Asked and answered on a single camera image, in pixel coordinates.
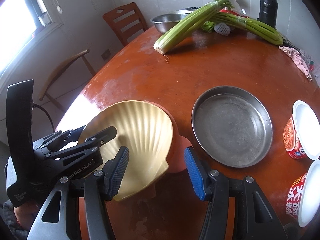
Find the round metal pan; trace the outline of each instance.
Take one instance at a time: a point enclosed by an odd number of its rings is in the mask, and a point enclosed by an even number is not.
[[[201,147],[224,165],[255,165],[270,149],[273,129],[269,114],[243,89],[220,86],[207,90],[197,99],[191,118]]]

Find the chair backrest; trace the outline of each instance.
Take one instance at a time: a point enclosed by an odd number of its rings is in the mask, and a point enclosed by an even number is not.
[[[39,100],[42,101],[44,96],[47,96],[47,98],[49,98],[49,100],[61,111],[66,112],[67,109],[61,105],[55,98],[53,98],[49,93],[48,93],[48,89],[52,86],[52,84],[68,69],[68,67],[70,67],[72,65],[72,63],[74,63],[77,59],[81,58],[83,60],[83,62],[85,63],[85,65],[87,66],[89,72],[91,73],[92,76],[94,76],[96,74],[96,72],[94,71],[93,67],[90,65],[89,61],[85,58],[85,54],[89,53],[90,50],[86,49],[68,59],[66,59],[65,61],[63,61],[62,63],[60,63],[59,66],[57,66],[52,73],[50,74],[50,76],[48,77],[47,81],[45,82],[40,94],[39,94]]]
[[[115,22],[115,19],[131,11],[134,11],[134,14],[131,14],[118,22]],[[146,31],[148,29],[146,20],[144,19],[141,11],[134,2],[120,6],[118,8],[113,9],[112,11],[105,13],[103,15],[103,19],[115,32],[115,34],[117,35],[118,39],[121,41],[124,47],[129,44],[127,41],[128,38],[130,38],[132,35],[134,35],[141,29],[143,29],[143,31]],[[136,20],[139,20],[137,24],[131,26],[124,32],[121,31],[121,29],[123,29],[124,27],[128,26],[130,23],[133,23]]]

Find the pink cloth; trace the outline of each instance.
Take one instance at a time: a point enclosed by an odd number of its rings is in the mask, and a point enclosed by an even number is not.
[[[298,52],[294,48],[289,48],[289,47],[279,47],[285,54],[287,54],[293,62],[297,65],[297,67],[306,75],[308,80],[312,80],[311,74],[309,72],[309,69],[304,62],[304,60],[300,56],[300,52]]]

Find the bolt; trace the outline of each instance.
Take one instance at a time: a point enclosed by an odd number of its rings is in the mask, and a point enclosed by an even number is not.
[[[219,171],[217,171],[217,170],[212,170],[212,171],[210,171],[210,175],[211,175],[211,176],[218,176],[218,175],[219,175]]]
[[[101,176],[101,175],[102,175],[102,170],[96,170],[96,171],[94,171],[93,175],[96,176],[96,177]]]
[[[254,179],[253,179],[253,177],[247,176],[247,177],[245,177],[245,181],[252,183],[252,182],[254,182]]]
[[[68,178],[67,177],[62,177],[61,179],[60,179],[60,182],[61,183],[66,183],[68,181]]]

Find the yellow plastic bowl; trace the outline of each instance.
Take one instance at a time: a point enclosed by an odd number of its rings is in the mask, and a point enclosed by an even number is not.
[[[117,136],[100,147],[103,164],[113,159],[121,146],[129,149],[129,163],[114,197],[120,201],[143,190],[166,172],[173,128],[169,116],[159,107],[144,101],[122,101],[94,117],[78,143],[109,126],[116,127]]]

